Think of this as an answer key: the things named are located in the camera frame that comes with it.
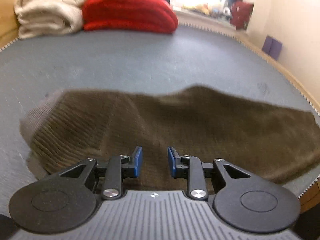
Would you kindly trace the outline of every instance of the gray ribbed plate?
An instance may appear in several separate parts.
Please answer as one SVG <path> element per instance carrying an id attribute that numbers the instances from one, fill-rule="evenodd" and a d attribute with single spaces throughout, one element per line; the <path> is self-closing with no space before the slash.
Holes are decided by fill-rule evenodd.
<path id="1" fill-rule="evenodd" d="M 215 216 L 205 201 L 182 191 L 128 191 L 122 199 L 105 201 L 84 225 L 57 235 L 19 230 L 10 240 L 294 240 L 290 230 L 274 235 L 240 232 Z"/>

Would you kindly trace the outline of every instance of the brown cloth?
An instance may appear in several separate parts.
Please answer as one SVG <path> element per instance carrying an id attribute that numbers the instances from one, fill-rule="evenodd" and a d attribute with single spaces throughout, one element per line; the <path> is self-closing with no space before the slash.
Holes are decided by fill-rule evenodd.
<path id="1" fill-rule="evenodd" d="M 20 131 L 50 173 L 86 157 L 109 159 L 143 147 L 131 188 L 186 189 L 170 177 L 167 147 L 202 162 L 223 158 L 276 183 L 320 163 L 312 113 L 252 102 L 206 87 L 148 96 L 65 90 L 21 120 Z"/>

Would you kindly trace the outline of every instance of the blue-gray mat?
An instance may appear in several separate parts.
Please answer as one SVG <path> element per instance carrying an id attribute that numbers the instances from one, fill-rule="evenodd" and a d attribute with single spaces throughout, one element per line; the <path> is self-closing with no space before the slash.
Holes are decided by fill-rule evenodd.
<path id="1" fill-rule="evenodd" d="M 232 95 L 309 110 L 277 70 L 226 36 L 180 26 L 174 35 L 129 31 L 80 32 L 17 41 L 0 53 L 0 213 L 11 195 L 35 180 L 19 118 L 59 88 L 167 93 L 204 84 Z M 285 186 L 297 196 L 320 166 Z"/>

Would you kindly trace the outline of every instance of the folded red towel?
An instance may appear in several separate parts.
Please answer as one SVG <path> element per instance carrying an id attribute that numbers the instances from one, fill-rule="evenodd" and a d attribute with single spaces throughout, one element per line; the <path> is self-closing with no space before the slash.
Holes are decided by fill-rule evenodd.
<path id="1" fill-rule="evenodd" d="M 127 29 L 173 33 L 177 16 L 165 0 L 87 0 L 84 30 Z"/>

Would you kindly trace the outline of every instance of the red bag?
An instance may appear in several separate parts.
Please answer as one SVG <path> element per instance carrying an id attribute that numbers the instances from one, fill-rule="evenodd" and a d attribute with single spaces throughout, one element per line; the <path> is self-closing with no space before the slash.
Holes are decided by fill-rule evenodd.
<path id="1" fill-rule="evenodd" d="M 253 3 L 236 1 L 231 6 L 230 11 L 232 14 L 230 23 L 234 25 L 237 30 L 246 30 L 253 11 Z"/>
<path id="2" fill-rule="evenodd" d="M 87 0 L 84 30 L 127 29 L 173 33 L 178 19 L 165 0 Z"/>

